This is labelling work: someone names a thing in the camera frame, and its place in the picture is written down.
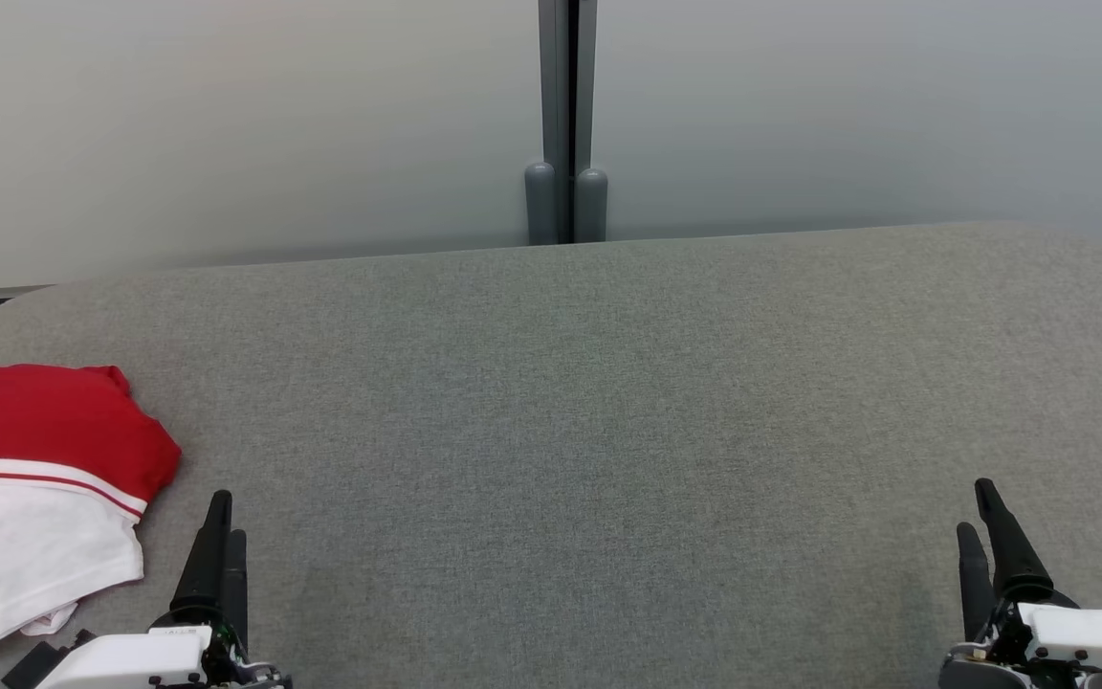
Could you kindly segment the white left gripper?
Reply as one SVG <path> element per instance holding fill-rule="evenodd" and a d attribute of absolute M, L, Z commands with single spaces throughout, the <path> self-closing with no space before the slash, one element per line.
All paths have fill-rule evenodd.
<path fill-rule="evenodd" d="M 248 536 L 231 529 L 231 492 L 217 489 L 172 594 L 172 614 L 144 633 L 80 640 L 37 688 L 293 688 L 276 664 L 249 659 Z M 180 624 L 174 615 L 187 611 L 214 613 Z"/>

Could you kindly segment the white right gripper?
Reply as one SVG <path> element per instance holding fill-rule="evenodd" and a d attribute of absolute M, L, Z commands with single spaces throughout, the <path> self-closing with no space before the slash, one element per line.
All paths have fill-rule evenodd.
<path fill-rule="evenodd" d="M 961 521 L 963 637 L 946 654 L 940 688 L 1102 688 L 1102 610 L 1046 602 L 1054 580 L 996 484 L 975 481 L 994 574 L 975 526 Z"/>

